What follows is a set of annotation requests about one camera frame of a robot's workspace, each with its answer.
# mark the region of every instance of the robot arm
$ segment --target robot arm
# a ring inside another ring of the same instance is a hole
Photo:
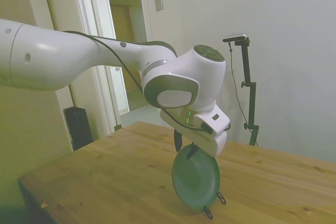
[[[212,156],[224,148],[229,118],[216,105],[226,62],[198,45],[182,56],[161,45],[99,38],[137,70],[149,104],[161,118]],[[105,45],[82,35],[0,19],[0,85],[58,90],[93,66],[122,67]]]

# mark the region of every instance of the wooden table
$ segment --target wooden table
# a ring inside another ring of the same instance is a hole
[[[228,142],[217,158],[227,205],[209,220],[176,195],[175,156],[172,129],[138,122],[20,182],[58,224],[336,223],[336,164]]]

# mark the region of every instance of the black metal stand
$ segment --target black metal stand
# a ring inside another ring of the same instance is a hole
[[[236,46],[242,47],[242,55],[243,55],[243,67],[244,67],[244,77],[245,82],[242,82],[241,87],[250,87],[250,99],[249,99],[249,110],[248,110],[248,124],[244,123],[245,129],[250,129],[252,131],[250,138],[250,145],[256,145],[259,125],[254,124],[255,117],[255,108],[256,108],[256,88],[257,83],[251,82],[250,76],[250,65],[248,61],[248,50],[247,47],[250,45],[250,40],[247,37],[246,39],[238,40],[235,42]]]

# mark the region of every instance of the black cable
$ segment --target black cable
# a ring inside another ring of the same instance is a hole
[[[140,89],[141,93],[143,93],[143,90],[141,88],[141,85],[138,83],[138,81],[136,80],[136,78],[134,77],[134,75],[131,73],[131,71],[128,69],[128,67],[125,65],[125,63],[122,61],[122,59],[118,56],[118,54],[112,49],[110,48],[108,45],[106,45],[103,41],[101,40],[98,40],[95,36],[92,36],[92,35],[87,35],[87,34],[84,34],[84,33],[81,33],[79,31],[65,31],[65,33],[70,33],[70,34],[79,34],[79,35],[82,35],[84,37],[87,37],[93,41],[96,41],[100,44],[102,44],[103,46],[105,46],[107,49],[109,49],[115,56],[116,58],[120,61],[120,63],[122,64],[122,66],[126,69],[127,73],[131,76],[131,78],[133,79],[133,81],[135,82],[136,86],[138,86],[138,88]],[[201,129],[198,129],[198,128],[194,128],[194,127],[190,127],[190,126],[187,126],[187,125],[184,125],[182,123],[180,123],[178,120],[176,120],[172,115],[171,113],[169,113],[166,109],[162,109],[175,123],[177,123],[178,125],[184,127],[184,128],[187,128],[189,130],[193,130],[193,131],[203,131]]]
[[[229,47],[230,47],[231,74],[232,74],[233,83],[234,83],[234,85],[235,85],[236,98],[237,98],[237,102],[238,102],[239,109],[240,109],[240,111],[241,111],[241,113],[242,113],[242,115],[243,115],[243,117],[244,117],[245,122],[246,122],[246,125],[248,125],[247,120],[246,120],[246,116],[245,116],[245,114],[244,114],[244,112],[243,112],[243,109],[241,108],[242,106],[240,105],[240,101],[239,101],[239,98],[238,98],[238,91],[237,91],[237,85],[236,85],[235,75],[233,74],[233,66],[232,66],[232,60],[233,60],[233,59],[232,59],[232,51],[233,51],[233,50],[232,50],[232,48],[231,48],[231,43],[228,42],[228,44],[229,44]]]

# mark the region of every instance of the green dish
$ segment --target green dish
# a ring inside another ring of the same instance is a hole
[[[192,145],[182,148],[173,163],[173,184],[181,201],[203,211],[216,200],[221,184],[217,161],[202,149],[187,160]]]

